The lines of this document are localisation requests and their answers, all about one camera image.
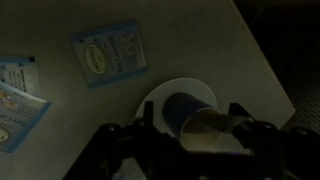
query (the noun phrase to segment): paper cup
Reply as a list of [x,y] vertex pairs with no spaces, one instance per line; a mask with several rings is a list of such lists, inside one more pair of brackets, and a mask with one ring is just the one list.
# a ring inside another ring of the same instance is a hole
[[208,150],[219,141],[222,133],[199,121],[199,118],[210,118],[217,113],[216,108],[186,93],[170,96],[163,106],[164,120],[189,151]]

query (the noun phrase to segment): table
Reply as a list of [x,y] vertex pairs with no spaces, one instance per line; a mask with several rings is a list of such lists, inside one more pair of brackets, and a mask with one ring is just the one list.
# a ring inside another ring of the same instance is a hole
[[[147,73],[89,89],[70,35],[135,19]],[[128,122],[159,84],[178,77],[212,88],[219,109],[241,103],[282,126],[294,108],[231,0],[5,1],[0,53],[35,56],[42,97],[53,103],[13,154],[0,153],[0,179],[61,179],[104,123]]]

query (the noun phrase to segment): oval logo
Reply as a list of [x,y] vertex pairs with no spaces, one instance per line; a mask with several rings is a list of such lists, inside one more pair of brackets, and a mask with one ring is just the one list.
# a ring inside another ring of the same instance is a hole
[[85,49],[84,57],[93,73],[103,74],[107,71],[107,58],[100,46],[89,44]]

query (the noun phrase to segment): black mechanical device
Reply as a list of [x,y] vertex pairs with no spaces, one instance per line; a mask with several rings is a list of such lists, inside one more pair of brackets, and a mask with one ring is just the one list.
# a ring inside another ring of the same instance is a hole
[[[239,104],[230,104],[229,114],[250,116]],[[143,118],[132,125],[101,126],[64,179],[111,180],[130,157],[147,180],[320,179],[320,136],[313,131],[282,132],[253,120],[239,123],[232,134],[251,155],[187,152],[153,126],[153,102],[146,102]]]

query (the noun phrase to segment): gray table surface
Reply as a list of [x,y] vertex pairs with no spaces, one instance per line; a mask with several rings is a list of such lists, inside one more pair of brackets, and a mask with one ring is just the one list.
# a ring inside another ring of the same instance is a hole
[[[135,19],[149,71],[89,89],[70,35]],[[282,126],[294,113],[230,0],[1,1],[0,53],[38,58],[42,98],[53,103],[13,154],[0,153],[0,179],[61,179],[104,123],[128,122],[143,98],[178,77],[212,88],[222,112],[241,103]]]

